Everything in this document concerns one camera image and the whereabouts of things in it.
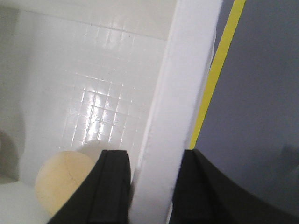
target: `white floor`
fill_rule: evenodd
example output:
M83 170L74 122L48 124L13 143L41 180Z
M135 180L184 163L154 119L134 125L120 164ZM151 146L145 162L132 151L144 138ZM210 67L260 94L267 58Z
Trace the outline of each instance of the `white floor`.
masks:
M0 223L45 224L50 219L37 201L33 188L20 181L0 183L0 198Z

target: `foam ball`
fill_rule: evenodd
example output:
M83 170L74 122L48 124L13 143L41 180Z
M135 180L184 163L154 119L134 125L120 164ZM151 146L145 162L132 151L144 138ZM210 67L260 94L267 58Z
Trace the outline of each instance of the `foam ball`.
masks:
M94 166L87 155L74 151L56 154L41 167L35 184L41 205L53 216L81 185Z

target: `white tile wall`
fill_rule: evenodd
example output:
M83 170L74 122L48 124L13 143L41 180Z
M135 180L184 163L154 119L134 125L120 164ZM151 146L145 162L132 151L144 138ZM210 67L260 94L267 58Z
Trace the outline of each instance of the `white tile wall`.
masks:
M166 40L176 0L0 0L0 5ZM94 42L97 33L97 28L89 28L83 38ZM117 43L116 36L109 47Z
M50 156L91 140L127 150L134 169L165 41L10 14L0 23L10 29L0 35L0 137L16 145L21 181L33 184Z

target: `tile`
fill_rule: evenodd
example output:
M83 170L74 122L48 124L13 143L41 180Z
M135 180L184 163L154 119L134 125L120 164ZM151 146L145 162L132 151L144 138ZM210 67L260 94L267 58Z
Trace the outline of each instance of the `tile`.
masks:
M107 96L102 94L96 94L94 105L100 108L104 108L107 101Z
M111 111L116 111L117 104L118 104L118 99L113 98L113 97L107 97L105 109L111 110Z
M138 124L138 118L133 118L130 116L127 116L125 128L130 130L136 130Z
M127 115L121 114L121 113L116 113L114 120L113 120L113 125L120 126L123 128L125 126L126 119L127 119Z
M105 136L110 136L111 128L112 128L112 124L102 122L100 124L99 134L105 135Z
M80 115L89 118L92 114L93 106L88 104L82 104Z
M77 128L86 130L89 126L89 121L90 121L89 118L80 116L77 122Z
M108 95L109 88L110 88L109 82L100 80L98 82L97 93L102 95Z
M93 105L95 93L90 91L85 91L83 96L83 103L88 105Z
M130 102L125 100L119 100L116 107L116 112L127 115L129 107L130 107Z
M113 98L119 98L121 95L121 86L119 85L110 85L108 96Z
M134 118L139 118L141 115L141 111L142 111L141 105L131 103L128 110L128 115Z
M120 99L131 101L133 95L133 89L131 88L123 88L121 90L121 96Z
M115 115L115 112L109 111L109 110L104 110L103 116L102 116L102 121L112 124L113 120L114 120L114 115Z
M102 116L103 116L103 111L104 111L103 108L95 106L93 108L93 112L92 112L92 119L93 120L99 120L99 121L101 121L102 120Z

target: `ball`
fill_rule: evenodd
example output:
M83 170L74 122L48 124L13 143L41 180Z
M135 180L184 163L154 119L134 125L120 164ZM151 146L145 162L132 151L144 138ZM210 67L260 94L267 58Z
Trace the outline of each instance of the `ball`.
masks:
M56 154L38 172L35 192L41 205L55 215L81 185L94 166L87 155L74 151Z

